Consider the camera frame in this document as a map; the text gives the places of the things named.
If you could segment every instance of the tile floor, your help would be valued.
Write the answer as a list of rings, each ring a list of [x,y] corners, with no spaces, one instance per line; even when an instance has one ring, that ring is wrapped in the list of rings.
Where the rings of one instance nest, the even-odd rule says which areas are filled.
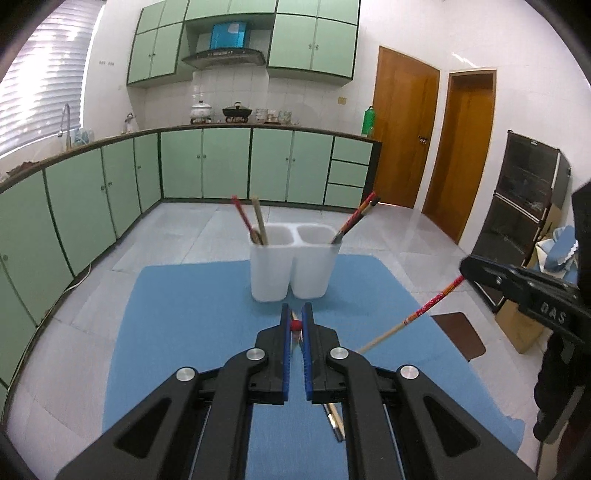
[[[248,214],[254,220],[252,209]],[[324,222],[343,213],[264,207],[269,222]],[[380,259],[424,303],[459,275],[464,253],[420,212],[378,205],[345,237],[341,253]],[[32,352],[18,384],[7,430],[40,480],[53,479],[101,431],[115,339],[135,279],[146,265],[245,260],[246,232],[233,206],[163,203],[143,218],[67,298]],[[513,349],[468,283],[431,313],[464,312],[486,346],[471,364],[499,408],[525,421],[520,458],[535,466],[533,386],[542,340],[526,355]]]

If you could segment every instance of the blue tablecloth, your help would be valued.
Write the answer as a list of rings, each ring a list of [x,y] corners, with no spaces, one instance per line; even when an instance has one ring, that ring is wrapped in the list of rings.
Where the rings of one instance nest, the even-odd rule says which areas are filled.
[[[300,311],[302,300],[287,302]],[[341,345],[358,349],[419,305],[373,257],[339,255],[316,323],[334,328]],[[107,385],[103,428],[110,428],[178,368],[221,367],[279,322],[281,302],[261,304],[250,293],[249,262],[144,268],[121,324]],[[322,406],[306,402],[298,349],[291,364],[290,400],[254,408],[247,478],[348,478],[345,444],[335,442]],[[462,354],[425,315],[370,350],[373,365],[422,369],[514,452],[523,422],[505,417]]]

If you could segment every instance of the silver screw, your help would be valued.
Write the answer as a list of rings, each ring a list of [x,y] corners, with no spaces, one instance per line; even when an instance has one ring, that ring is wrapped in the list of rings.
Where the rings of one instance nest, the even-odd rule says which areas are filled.
[[[188,382],[195,378],[195,370],[191,367],[182,367],[177,370],[177,380],[181,382]]]
[[[253,361],[262,360],[265,358],[265,351],[261,348],[251,348],[246,352],[246,358]]]
[[[349,356],[349,351],[346,348],[337,346],[330,351],[330,356],[335,360],[342,360]]]
[[[404,367],[400,369],[400,375],[407,380],[414,380],[418,377],[418,368],[414,365],[404,365]]]

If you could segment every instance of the white blind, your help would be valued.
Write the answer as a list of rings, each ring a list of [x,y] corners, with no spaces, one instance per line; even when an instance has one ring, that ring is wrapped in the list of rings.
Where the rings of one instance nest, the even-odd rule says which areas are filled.
[[[66,102],[72,128],[80,126],[86,58],[103,5],[65,0],[18,53],[0,83],[0,155],[58,133]]]

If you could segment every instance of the triangular cutout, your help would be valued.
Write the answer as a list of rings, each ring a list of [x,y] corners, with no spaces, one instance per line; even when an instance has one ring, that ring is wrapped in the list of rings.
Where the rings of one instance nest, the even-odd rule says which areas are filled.
[[[478,438],[435,398],[426,396],[423,401],[447,456],[455,457],[478,446]]]
[[[170,398],[160,400],[117,440],[115,446],[136,458],[146,458],[170,403]]]

